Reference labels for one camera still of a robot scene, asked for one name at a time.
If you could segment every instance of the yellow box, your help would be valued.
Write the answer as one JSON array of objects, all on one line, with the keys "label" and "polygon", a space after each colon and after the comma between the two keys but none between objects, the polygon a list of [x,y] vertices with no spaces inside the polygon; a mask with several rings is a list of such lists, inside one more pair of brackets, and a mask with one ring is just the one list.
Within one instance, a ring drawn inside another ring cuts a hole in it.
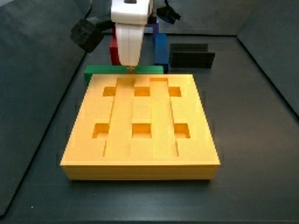
[{"label": "yellow box", "polygon": [[70,179],[211,179],[219,156],[191,74],[94,74],[60,166]]}]

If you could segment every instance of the square slot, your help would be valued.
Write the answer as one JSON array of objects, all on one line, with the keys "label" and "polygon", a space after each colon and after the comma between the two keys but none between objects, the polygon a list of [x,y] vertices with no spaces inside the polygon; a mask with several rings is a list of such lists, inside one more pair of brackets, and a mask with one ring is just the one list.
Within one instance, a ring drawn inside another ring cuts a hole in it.
[{"label": "square slot", "polygon": [[183,97],[182,89],[179,87],[168,87],[171,97]]},{"label": "square slot", "polygon": [[151,96],[150,87],[136,87],[135,96]]},{"label": "square slot", "polygon": [[106,87],[103,96],[116,96],[116,91],[118,91],[116,87]]},{"label": "square slot", "polygon": [[108,123],[96,123],[92,133],[92,138],[107,138],[108,137]]},{"label": "square slot", "polygon": [[134,123],[132,138],[151,138],[151,123]]},{"label": "square slot", "polygon": [[177,123],[174,125],[174,134],[177,138],[191,138],[190,128],[187,123]]}]

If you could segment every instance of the green block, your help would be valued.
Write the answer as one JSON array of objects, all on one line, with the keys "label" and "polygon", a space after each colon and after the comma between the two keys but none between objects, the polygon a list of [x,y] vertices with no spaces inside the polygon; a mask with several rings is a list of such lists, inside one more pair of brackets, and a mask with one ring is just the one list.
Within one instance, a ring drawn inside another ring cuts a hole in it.
[{"label": "green block", "polygon": [[126,74],[126,66],[87,66],[84,70],[86,82],[90,84],[92,74]]},{"label": "green block", "polygon": [[[126,74],[126,66],[87,66],[84,70],[86,82],[90,84],[92,74]],[[135,68],[136,74],[163,74],[164,68],[162,66],[138,66]]]},{"label": "green block", "polygon": [[164,67],[163,66],[138,66],[135,68],[136,74],[163,74]]}]

